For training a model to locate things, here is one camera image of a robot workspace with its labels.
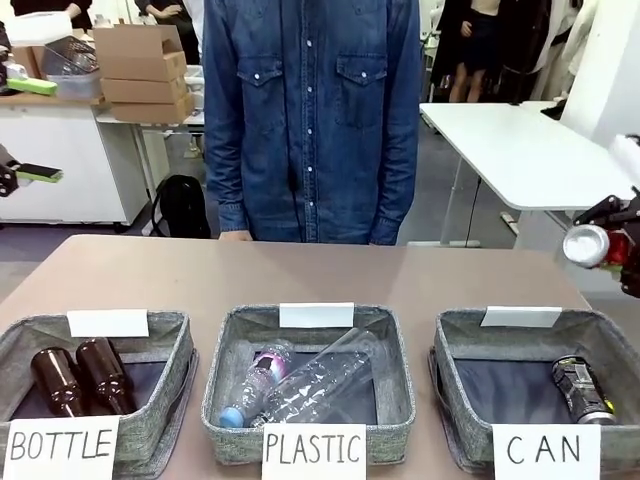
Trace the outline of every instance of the white cabinet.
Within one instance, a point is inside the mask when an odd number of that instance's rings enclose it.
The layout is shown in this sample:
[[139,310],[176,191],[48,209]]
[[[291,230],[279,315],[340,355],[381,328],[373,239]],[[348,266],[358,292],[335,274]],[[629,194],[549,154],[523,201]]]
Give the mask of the white cabinet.
[[0,198],[0,222],[130,224],[147,202],[130,127],[98,125],[89,106],[0,106],[0,143],[64,172]]

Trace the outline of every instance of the legs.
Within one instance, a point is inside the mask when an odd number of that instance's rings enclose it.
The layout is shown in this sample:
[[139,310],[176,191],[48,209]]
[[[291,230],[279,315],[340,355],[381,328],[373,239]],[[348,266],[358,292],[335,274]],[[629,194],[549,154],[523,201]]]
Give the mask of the legs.
[[477,70],[473,72],[471,77],[471,89],[469,90],[468,103],[478,103],[480,94],[482,93],[482,80],[484,79],[484,72],[486,70]]
[[[467,102],[477,103],[480,99],[484,72],[486,72],[486,70],[476,70],[473,72],[471,77],[471,89],[469,90]],[[449,95],[449,103],[459,103],[464,101],[468,76],[469,74],[465,64],[459,63],[456,68],[456,78],[453,82],[453,87],[451,88],[451,94]]]
[[449,103],[459,103],[462,101],[466,84],[467,67],[465,67],[464,63],[459,63],[456,68],[456,78],[451,88],[451,94],[449,95]]

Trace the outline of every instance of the shirt pocket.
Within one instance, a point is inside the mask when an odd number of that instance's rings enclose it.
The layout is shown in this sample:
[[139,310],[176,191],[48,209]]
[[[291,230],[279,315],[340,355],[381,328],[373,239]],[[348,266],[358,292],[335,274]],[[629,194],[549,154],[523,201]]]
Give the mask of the shirt pocket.
[[263,132],[284,125],[282,61],[277,57],[245,57],[238,61],[245,124]]
[[353,128],[381,124],[387,57],[340,55],[336,71],[336,123]]

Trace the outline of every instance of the green object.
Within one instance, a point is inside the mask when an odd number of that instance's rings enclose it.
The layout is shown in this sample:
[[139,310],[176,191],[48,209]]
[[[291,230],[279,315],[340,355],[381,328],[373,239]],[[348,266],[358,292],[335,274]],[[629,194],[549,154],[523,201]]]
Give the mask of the green object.
[[49,82],[48,80],[40,80],[39,78],[27,78],[20,80],[17,78],[7,79],[7,86],[21,92],[38,93],[40,95],[53,96],[56,94],[58,84]]
[[43,165],[33,165],[31,163],[23,163],[15,172],[17,178],[24,178],[35,182],[58,183],[63,177],[62,170],[45,167]]

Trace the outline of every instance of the basket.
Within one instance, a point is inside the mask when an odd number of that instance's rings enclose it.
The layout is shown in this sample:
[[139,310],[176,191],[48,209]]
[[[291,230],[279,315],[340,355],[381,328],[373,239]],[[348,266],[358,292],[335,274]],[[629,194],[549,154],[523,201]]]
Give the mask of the basket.
[[[375,370],[372,372],[376,424],[366,427],[367,461],[369,464],[400,463],[405,458],[416,413],[400,326],[390,310],[378,306],[356,306],[353,326],[369,330],[389,353],[390,365],[385,375],[378,377]],[[244,376],[255,353],[278,338],[293,343],[297,352],[316,353],[348,330],[280,328],[277,305],[243,306],[229,312],[218,337],[201,412],[220,463],[238,465],[262,461],[261,429],[217,426],[234,383]]]
[[[186,314],[148,312],[148,323],[148,337],[111,338],[125,368],[132,364],[164,363],[146,403],[139,405],[135,413],[120,418],[114,471],[125,476],[135,472],[146,475],[145,478],[154,478],[164,469],[177,439],[197,355]],[[51,346],[75,352],[82,341],[70,337],[65,315],[27,317],[14,323],[0,337],[0,369],[3,372],[0,462],[4,462],[9,421],[32,391],[30,363],[33,355]]]
[[437,318],[435,358],[458,456],[492,462],[492,423],[571,423],[550,366],[564,355],[579,355],[619,420],[602,426],[603,471],[640,466],[640,390],[630,388],[640,384],[640,356],[610,319],[565,310],[550,328],[483,327],[485,314],[450,310]]

